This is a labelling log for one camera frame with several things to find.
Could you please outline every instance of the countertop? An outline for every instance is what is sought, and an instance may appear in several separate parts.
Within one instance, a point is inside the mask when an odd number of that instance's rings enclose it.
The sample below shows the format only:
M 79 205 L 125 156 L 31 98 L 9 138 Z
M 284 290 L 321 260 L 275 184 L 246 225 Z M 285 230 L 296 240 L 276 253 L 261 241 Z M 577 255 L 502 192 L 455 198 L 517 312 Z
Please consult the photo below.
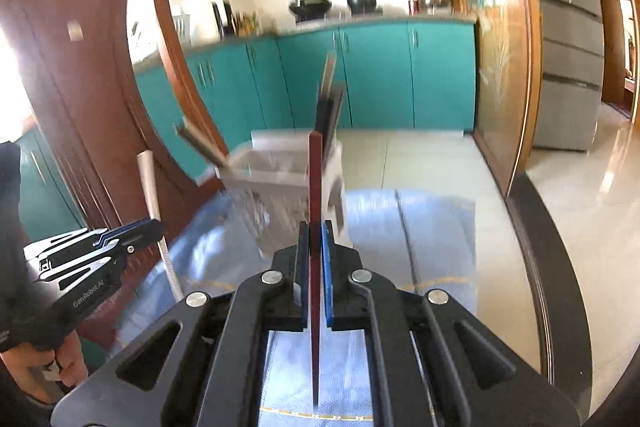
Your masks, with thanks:
M 375 23 L 387 23 L 387 22 L 416 22 L 416 21 L 433 21 L 433 22 L 456 22 L 465 24 L 475 24 L 478 20 L 477 16 L 464 15 L 464 14 L 420 14 L 420 15 L 404 15 L 404 16 L 385 16 L 385 15 L 361 15 L 348 18 L 335 18 L 335 19 L 322 19 L 319 21 L 311 21 L 308 23 L 302 23 L 296 28 L 290 30 L 282 30 L 279 32 L 267 32 L 261 35 L 252 35 L 248 37 L 232 37 L 226 38 L 222 41 L 215 40 L 209 42 L 199 42 L 196 45 L 185 45 L 182 50 L 185 57 L 190 55 L 196 55 L 210 51 L 218 46 L 229 46 L 232 44 L 245 44 L 257 39 L 274 38 L 280 36 L 297 35 L 299 33 L 314 32 L 324 30 L 328 28 L 335 28 L 338 26 L 347 26 L 354 24 L 375 24 Z M 151 70 L 162 64 L 160 60 L 159 52 L 155 52 L 148 57 L 145 57 L 140 62 L 136 62 L 133 65 L 135 73 L 143 73 L 144 71 Z

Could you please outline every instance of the refrigerator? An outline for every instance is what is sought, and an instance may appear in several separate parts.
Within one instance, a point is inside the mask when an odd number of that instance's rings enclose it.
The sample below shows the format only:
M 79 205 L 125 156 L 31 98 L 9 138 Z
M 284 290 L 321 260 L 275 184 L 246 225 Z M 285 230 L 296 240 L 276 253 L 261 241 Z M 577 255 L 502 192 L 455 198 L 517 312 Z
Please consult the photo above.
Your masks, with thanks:
M 535 147 L 593 144 L 604 74 L 600 0 L 540 0 L 543 75 Z

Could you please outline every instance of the kitchen cabinet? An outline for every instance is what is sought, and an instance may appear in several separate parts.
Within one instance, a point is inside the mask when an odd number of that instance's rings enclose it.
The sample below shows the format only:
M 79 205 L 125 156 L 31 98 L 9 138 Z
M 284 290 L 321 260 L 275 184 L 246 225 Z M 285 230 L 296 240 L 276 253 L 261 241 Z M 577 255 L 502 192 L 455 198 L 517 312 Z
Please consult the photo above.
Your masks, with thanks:
M 346 78 L 338 28 L 305 32 L 278 39 L 282 69 L 289 92 L 289 101 L 296 129 L 313 129 L 316 122 L 318 89 L 324 71 L 326 54 L 336 54 L 334 82 L 343 84 Z M 339 128 L 351 127 L 348 91 L 342 100 Z
M 472 130 L 476 107 L 476 45 L 469 24 L 408 25 L 415 128 Z
M 50 149 L 37 127 L 16 140 L 20 146 L 20 204 L 18 211 L 30 241 L 84 227 L 66 184 L 53 163 L 45 160 Z
M 187 65 L 229 150 L 264 129 L 264 117 L 245 44 L 221 44 Z
M 182 122 L 183 114 L 175 99 L 174 90 L 162 66 L 136 75 L 140 97 L 146 113 L 159 139 L 175 162 L 191 178 L 196 179 L 207 168 L 207 163 L 190 145 L 177 136 L 174 126 Z
M 340 28 L 351 122 L 357 129 L 414 127 L 407 24 Z
M 248 43 L 246 49 L 254 72 L 265 126 L 267 129 L 292 129 L 289 93 L 275 39 L 257 39 Z

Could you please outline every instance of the refrigerator drawer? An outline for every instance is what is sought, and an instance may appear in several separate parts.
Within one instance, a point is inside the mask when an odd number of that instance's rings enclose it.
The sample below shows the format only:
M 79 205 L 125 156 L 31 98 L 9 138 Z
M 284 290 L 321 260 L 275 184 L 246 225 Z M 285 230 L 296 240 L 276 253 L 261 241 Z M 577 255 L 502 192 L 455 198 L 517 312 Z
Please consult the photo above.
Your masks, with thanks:
M 542 35 L 575 48 L 604 56 L 602 24 L 587 13 L 569 5 L 540 0 Z
M 542 71 L 602 86 L 604 58 L 556 42 L 543 41 Z
M 542 78 L 534 147 L 587 151 L 596 131 L 600 91 Z

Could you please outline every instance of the metal screw head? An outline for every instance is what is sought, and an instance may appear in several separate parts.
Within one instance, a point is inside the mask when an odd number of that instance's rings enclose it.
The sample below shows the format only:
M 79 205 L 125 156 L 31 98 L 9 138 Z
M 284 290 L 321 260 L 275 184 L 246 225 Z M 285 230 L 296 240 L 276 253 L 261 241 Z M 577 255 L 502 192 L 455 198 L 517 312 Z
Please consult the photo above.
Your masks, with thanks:
M 187 295 L 187 304 L 192 308 L 199 308 L 207 302 L 207 295 L 202 292 L 193 292 Z
M 427 298 L 432 304 L 446 304 L 449 302 L 449 294 L 444 290 L 431 290 Z
M 351 274 L 351 278 L 355 282 L 369 282 L 371 280 L 371 272 L 369 270 L 359 269 Z
M 261 279 L 265 284 L 278 284 L 282 281 L 282 273 L 277 270 L 269 270 L 262 274 Z

